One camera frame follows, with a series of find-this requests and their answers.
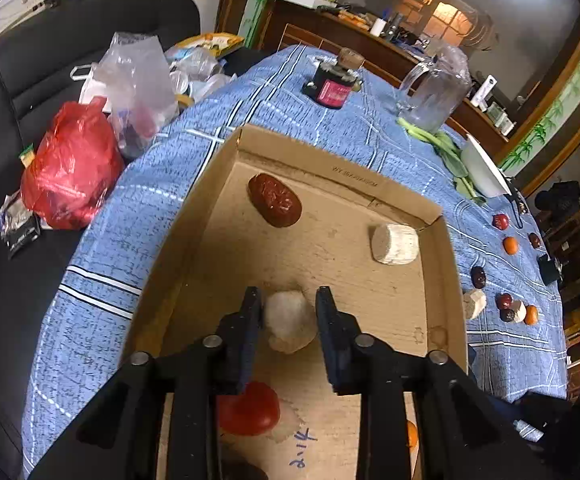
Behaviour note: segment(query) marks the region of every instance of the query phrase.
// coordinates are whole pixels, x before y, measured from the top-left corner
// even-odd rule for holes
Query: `pink label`
[[[341,107],[351,90],[352,88],[349,86],[344,86],[328,79],[324,83],[317,101],[327,106]]]

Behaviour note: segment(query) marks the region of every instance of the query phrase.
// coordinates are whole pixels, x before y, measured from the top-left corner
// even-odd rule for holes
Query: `bowl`
[[[494,198],[503,194],[511,194],[508,183],[503,174],[492,162],[479,141],[468,134],[461,160],[470,173],[474,186],[487,198]]]

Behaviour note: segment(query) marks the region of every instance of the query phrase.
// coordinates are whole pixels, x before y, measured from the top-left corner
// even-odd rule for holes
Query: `tomato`
[[[252,381],[237,396],[216,397],[219,425],[227,433],[255,436],[276,426],[281,417],[279,398],[265,383]]]

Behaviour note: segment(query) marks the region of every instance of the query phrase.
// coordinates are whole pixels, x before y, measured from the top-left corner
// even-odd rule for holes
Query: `metal bolt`
[[[374,344],[374,337],[370,334],[359,334],[355,337],[355,343],[361,348],[368,348]]]
[[[147,352],[134,352],[134,354],[130,356],[130,362],[134,366],[143,366],[149,360],[150,354],[148,354]]]
[[[433,350],[428,354],[428,357],[435,365],[444,365],[448,362],[448,354],[443,350]]]
[[[223,339],[221,336],[216,334],[209,335],[205,339],[203,339],[203,346],[206,348],[217,348],[217,346],[221,346],[223,344]]]

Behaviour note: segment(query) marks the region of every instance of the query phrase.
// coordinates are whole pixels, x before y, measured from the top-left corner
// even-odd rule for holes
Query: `sofa backrest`
[[[156,34],[164,49],[199,34],[192,0],[61,0],[0,37],[0,206],[15,192],[21,151],[42,139],[82,82],[71,69],[98,61],[115,32]]]

